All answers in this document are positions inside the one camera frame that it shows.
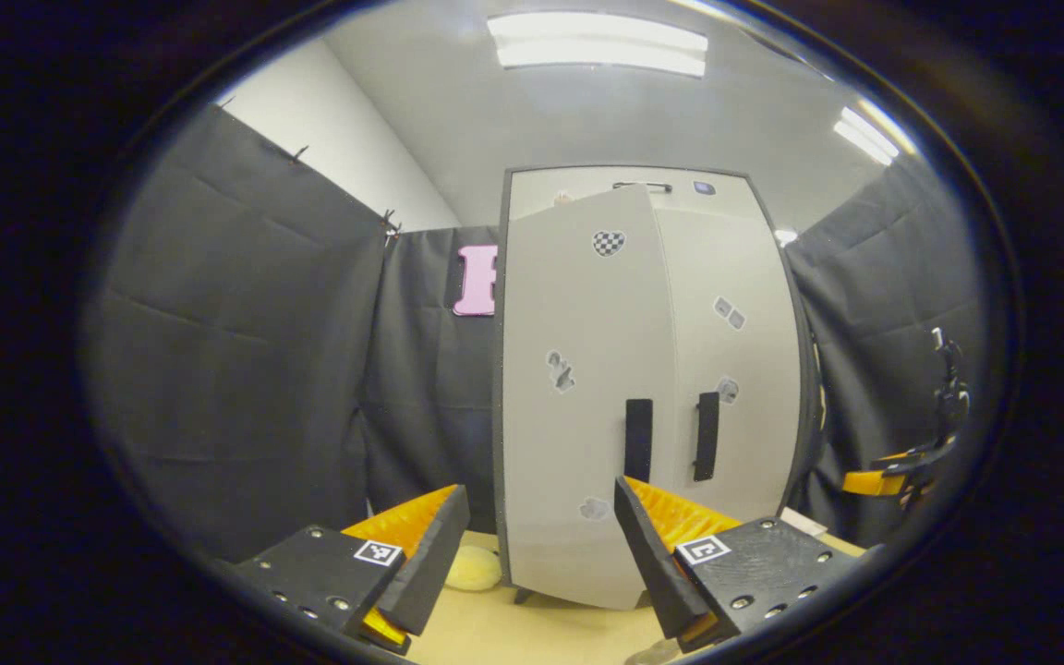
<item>black door handle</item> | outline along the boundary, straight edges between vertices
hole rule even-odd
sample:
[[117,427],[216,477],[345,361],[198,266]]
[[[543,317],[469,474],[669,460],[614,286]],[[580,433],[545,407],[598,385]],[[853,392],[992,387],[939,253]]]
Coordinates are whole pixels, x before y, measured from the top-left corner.
[[627,400],[627,458],[624,476],[650,483],[651,476],[651,400]]
[[671,185],[668,185],[667,182],[615,182],[613,188],[617,189],[620,186],[630,185],[661,186],[664,194],[671,194]]
[[693,480],[709,480],[717,463],[717,427],[721,417],[720,393],[701,393],[697,402],[697,468]]

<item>gray fabric backdrop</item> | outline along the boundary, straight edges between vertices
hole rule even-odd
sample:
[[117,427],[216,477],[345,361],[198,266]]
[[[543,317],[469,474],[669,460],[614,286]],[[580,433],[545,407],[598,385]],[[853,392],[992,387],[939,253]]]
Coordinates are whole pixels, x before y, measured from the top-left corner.
[[945,366],[930,329],[958,342],[972,400],[988,399],[990,313],[976,236],[953,199],[895,163],[786,247],[828,403],[791,506],[865,547],[902,521],[898,501],[839,487],[845,472],[932,440]]
[[377,510],[464,483],[470,529],[495,531],[491,383],[494,317],[455,316],[465,245],[498,228],[402,233],[388,246],[363,384],[360,433]]
[[210,106],[119,220],[88,302],[102,438],[188,543],[240,561],[366,513],[379,216]]

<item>checkered heart sticker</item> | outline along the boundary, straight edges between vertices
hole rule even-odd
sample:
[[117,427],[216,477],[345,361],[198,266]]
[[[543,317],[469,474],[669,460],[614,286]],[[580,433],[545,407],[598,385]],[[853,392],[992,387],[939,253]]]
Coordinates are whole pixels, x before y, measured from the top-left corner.
[[598,231],[594,235],[594,251],[599,256],[613,256],[627,243],[627,235],[621,231]]

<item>cabinet door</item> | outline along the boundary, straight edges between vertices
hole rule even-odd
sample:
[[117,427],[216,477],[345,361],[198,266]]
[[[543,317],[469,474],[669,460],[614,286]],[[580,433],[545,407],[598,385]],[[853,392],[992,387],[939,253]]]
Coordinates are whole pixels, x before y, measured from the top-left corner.
[[[791,473],[801,403],[795,309],[765,221],[658,210],[676,321],[679,454],[651,480],[750,521],[774,515]],[[731,382],[720,403],[717,463],[693,480],[697,399]]]
[[626,400],[654,400],[676,454],[676,338],[649,194],[608,190],[508,223],[502,505],[512,584],[630,610],[643,583],[617,519]]
[[601,165],[561,167],[512,172],[508,194],[510,219],[548,210],[556,194],[565,190],[573,199],[609,193],[616,182],[651,182],[648,186],[654,210],[679,210],[698,214],[730,214],[757,220],[767,227],[758,199],[745,178],[683,168]]

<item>fluorescent light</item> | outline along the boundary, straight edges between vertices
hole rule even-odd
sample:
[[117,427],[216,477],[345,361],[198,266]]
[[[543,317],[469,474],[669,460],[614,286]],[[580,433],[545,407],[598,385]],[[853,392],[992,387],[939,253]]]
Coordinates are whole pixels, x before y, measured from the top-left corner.
[[724,10],[713,7],[713,5],[708,3],[701,3],[700,0],[671,0],[671,3],[680,4],[681,7],[687,7],[694,12],[700,12],[705,17],[721,18],[722,21],[731,22],[731,24],[739,24],[742,22],[737,18],[731,17]]
[[489,18],[503,67],[618,64],[704,76],[709,38],[679,27],[586,12],[536,12]]
[[839,115],[844,118],[845,122],[857,128],[857,130],[861,130],[861,134],[863,134],[865,138],[871,140],[871,143],[877,144],[886,155],[890,155],[891,157],[898,156],[898,148],[896,148],[894,144],[891,144],[890,139],[885,138],[884,134],[881,134],[881,132],[870,126],[868,121],[858,115],[857,111],[853,111],[852,109],[845,109],[841,111]]
[[876,163],[882,165],[891,165],[894,163],[894,159],[890,156],[887,152],[879,148],[872,140],[866,138],[865,134],[862,134],[861,130],[857,130],[857,128],[851,124],[848,124],[845,121],[839,121],[836,122],[836,127],[833,127],[832,130],[834,130],[836,134],[844,136],[844,138],[848,138],[853,146],[864,150],[865,154],[872,157]]
[[897,122],[893,121],[890,116],[886,116],[881,109],[874,105],[872,101],[861,100],[860,106],[866,114],[869,114],[875,121],[878,121],[878,124],[881,126],[882,130],[890,132],[890,135],[894,137],[896,143],[900,144],[900,147],[902,147],[904,151],[909,152],[911,155],[915,154],[917,148],[914,146],[913,140],[909,139],[909,136],[905,136],[905,132],[898,127]]
[[545,38],[499,49],[504,67],[544,64],[614,64],[704,76],[703,60],[667,49],[633,44],[600,44],[582,38]]
[[774,238],[778,239],[780,248],[785,248],[785,246],[794,243],[798,236],[798,233],[791,231],[789,228],[780,228],[780,230],[774,231]]

